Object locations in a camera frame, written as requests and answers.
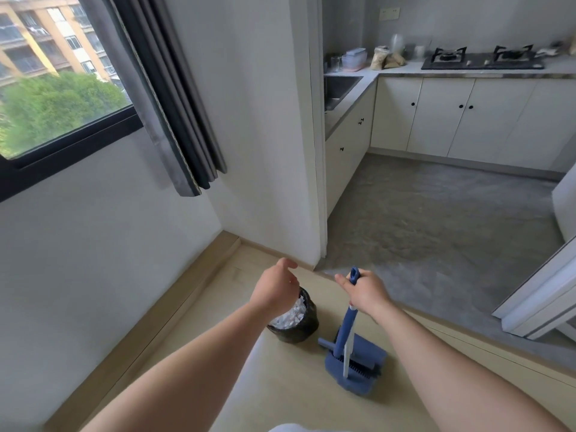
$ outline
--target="electrical outlet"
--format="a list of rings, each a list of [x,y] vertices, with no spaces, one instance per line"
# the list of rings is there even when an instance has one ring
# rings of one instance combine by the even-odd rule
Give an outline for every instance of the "electrical outlet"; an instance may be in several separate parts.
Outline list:
[[[400,18],[399,7],[385,7],[380,9],[380,15],[378,17],[378,21],[397,20],[398,18]]]

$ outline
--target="apartment building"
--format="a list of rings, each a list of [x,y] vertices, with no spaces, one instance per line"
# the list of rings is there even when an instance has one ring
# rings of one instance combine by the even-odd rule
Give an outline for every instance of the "apartment building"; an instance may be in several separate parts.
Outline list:
[[[123,89],[78,0],[0,0],[0,95],[20,77],[66,70]]]

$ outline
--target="kitchen sink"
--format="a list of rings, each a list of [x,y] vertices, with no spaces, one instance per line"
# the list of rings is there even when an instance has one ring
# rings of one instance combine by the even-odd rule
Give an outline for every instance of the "kitchen sink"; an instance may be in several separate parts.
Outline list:
[[[324,76],[324,110],[334,109],[362,77]]]

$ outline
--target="window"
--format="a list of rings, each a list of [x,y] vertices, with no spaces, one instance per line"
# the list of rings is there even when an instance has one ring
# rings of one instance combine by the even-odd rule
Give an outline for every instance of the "window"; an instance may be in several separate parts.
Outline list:
[[[68,45],[72,50],[82,48],[82,45],[80,45],[80,42],[78,41],[78,38],[76,36],[67,36],[66,42],[68,43]]]
[[[52,65],[60,65],[68,62],[54,41],[38,43],[38,45]]]
[[[24,40],[24,36],[12,22],[8,14],[0,13],[0,43]]]
[[[104,51],[104,47],[102,46],[102,43],[98,39],[98,36],[96,35],[95,31],[89,31],[85,35],[86,35],[86,38],[88,38],[88,41],[91,43],[92,48],[94,49],[94,51],[96,53],[100,53],[101,51]]]
[[[84,12],[82,6],[79,4],[74,4],[73,6],[70,6],[70,8],[74,14],[74,19],[78,21],[80,27],[92,27],[92,24],[90,24],[90,20],[88,19],[88,16],[86,15],[86,12]]]
[[[50,18],[52,18],[52,21],[54,22],[66,21],[64,15],[62,15],[62,12],[58,7],[50,7],[49,9],[47,9],[47,11],[48,15],[50,15]]]
[[[104,65],[104,69],[106,70],[106,72],[108,74],[116,74],[116,70],[112,66],[112,62],[110,62],[109,57],[102,56],[102,57],[100,57],[100,61],[102,62],[102,65]]]
[[[38,56],[36,56],[34,51],[32,51],[28,46],[6,50],[5,53],[14,65],[16,65],[16,68],[23,73],[38,71],[45,68]]]
[[[79,5],[72,11],[77,18],[86,16]],[[47,12],[56,23],[66,21],[58,8]],[[22,11],[20,18],[28,30],[42,27],[35,12]],[[95,50],[104,51],[93,31],[86,35]],[[0,43],[15,39],[23,37],[0,13]],[[66,41],[73,50],[81,48],[74,35]],[[38,45],[56,73],[47,72],[25,43],[4,50],[18,73],[0,64],[0,78],[14,75],[14,83],[0,89],[0,202],[142,127],[117,74],[104,80],[74,72],[57,41],[48,36]],[[107,58],[102,62],[113,69]],[[86,73],[96,72],[90,60],[81,65]]]
[[[82,65],[82,68],[84,68],[84,71],[86,71],[88,74],[93,74],[96,72],[94,64],[90,61],[82,62],[80,65]]]

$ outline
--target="gray curtain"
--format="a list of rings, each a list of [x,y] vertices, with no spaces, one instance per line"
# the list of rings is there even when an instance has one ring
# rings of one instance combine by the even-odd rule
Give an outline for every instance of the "gray curtain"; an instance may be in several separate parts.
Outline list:
[[[80,0],[178,193],[227,172],[163,0]]]

